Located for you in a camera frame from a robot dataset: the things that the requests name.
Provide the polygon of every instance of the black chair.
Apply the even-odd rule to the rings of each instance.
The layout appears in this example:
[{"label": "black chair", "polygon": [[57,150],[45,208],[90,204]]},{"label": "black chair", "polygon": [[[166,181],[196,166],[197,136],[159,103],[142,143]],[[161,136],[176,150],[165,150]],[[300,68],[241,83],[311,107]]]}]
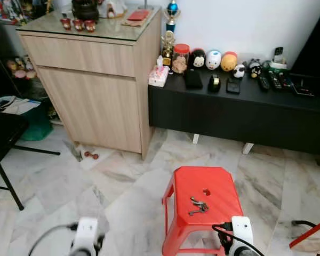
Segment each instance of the black chair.
[{"label": "black chair", "polygon": [[[11,148],[21,149],[26,151],[33,151],[38,153],[60,155],[59,152],[16,146],[15,145],[16,141],[24,133],[27,127],[28,127],[28,122],[25,120],[24,117],[19,115],[0,113],[0,162],[6,156],[6,154],[10,151]],[[15,202],[17,203],[19,210],[22,211],[24,209],[24,206],[21,204],[1,164],[0,164],[0,175],[7,185],[7,187],[0,186],[0,189],[9,190]]]}]

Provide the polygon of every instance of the glass top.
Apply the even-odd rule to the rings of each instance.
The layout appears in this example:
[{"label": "glass top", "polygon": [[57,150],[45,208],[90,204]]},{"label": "glass top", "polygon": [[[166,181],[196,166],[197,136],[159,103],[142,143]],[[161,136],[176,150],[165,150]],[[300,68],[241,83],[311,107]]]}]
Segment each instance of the glass top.
[{"label": "glass top", "polygon": [[138,8],[137,5],[128,4],[127,12],[123,15],[123,17],[114,19],[100,18],[99,22],[96,24],[96,30],[94,32],[89,33],[86,30],[78,32],[72,23],[73,15],[71,13],[70,4],[63,7],[62,12],[66,12],[67,17],[71,18],[71,30],[65,30],[60,22],[60,19],[63,18],[60,10],[55,10],[47,15],[44,15],[34,21],[31,21],[25,26],[18,27],[16,30],[136,41],[161,8],[160,6],[154,5],[153,7],[154,9],[151,10],[151,14],[141,27],[131,27],[121,24],[123,20],[127,19],[127,17],[129,17],[129,15]]}]

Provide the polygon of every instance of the red plastic stool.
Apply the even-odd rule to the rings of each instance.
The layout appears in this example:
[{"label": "red plastic stool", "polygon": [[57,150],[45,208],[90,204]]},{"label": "red plastic stool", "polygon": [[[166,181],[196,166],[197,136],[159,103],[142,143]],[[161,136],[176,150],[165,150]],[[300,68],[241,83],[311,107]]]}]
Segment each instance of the red plastic stool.
[{"label": "red plastic stool", "polygon": [[[167,232],[167,198],[174,193],[174,217]],[[190,197],[204,201],[209,210],[205,213],[188,212],[198,210]],[[213,224],[231,221],[232,216],[243,216],[241,204],[230,173],[220,167],[181,167],[175,170],[162,198],[165,204],[164,256],[177,253],[210,253],[225,255],[224,249],[180,249],[189,233],[211,231]]]}]

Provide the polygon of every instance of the marble floor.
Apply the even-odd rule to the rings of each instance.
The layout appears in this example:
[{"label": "marble floor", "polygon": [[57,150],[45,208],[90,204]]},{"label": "marble floor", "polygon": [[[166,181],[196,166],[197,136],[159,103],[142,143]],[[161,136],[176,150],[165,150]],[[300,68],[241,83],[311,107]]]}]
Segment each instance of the marble floor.
[{"label": "marble floor", "polygon": [[[9,192],[0,190],[0,256],[26,256],[47,229],[81,216],[98,218],[106,233],[100,255],[161,255],[161,197],[173,170],[184,165],[221,166],[233,175],[254,243],[266,256],[313,255],[288,247],[302,232],[291,220],[320,222],[320,167],[311,155],[258,145],[242,155],[238,141],[201,136],[192,145],[190,134],[156,129],[145,161],[139,154],[95,148],[97,161],[78,162],[68,141],[55,126],[43,141],[18,144],[58,150],[60,156],[12,149],[2,161],[26,208],[20,212]],[[210,235],[192,234],[184,246],[207,246]],[[34,255],[66,256],[73,237],[70,231],[55,232]]]}]

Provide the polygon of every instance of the cabinet drawer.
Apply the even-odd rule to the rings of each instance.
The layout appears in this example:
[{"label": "cabinet drawer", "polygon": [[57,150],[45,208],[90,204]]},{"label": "cabinet drawer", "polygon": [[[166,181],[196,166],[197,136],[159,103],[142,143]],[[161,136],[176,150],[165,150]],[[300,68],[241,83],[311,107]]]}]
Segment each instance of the cabinet drawer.
[{"label": "cabinet drawer", "polygon": [[133,47],[23,36],[37,65],[134,77]]},{"label": "cabinet drawer", "polygon": [[51,68],[39,72],[74,141],[141,152],[133,79]]}]

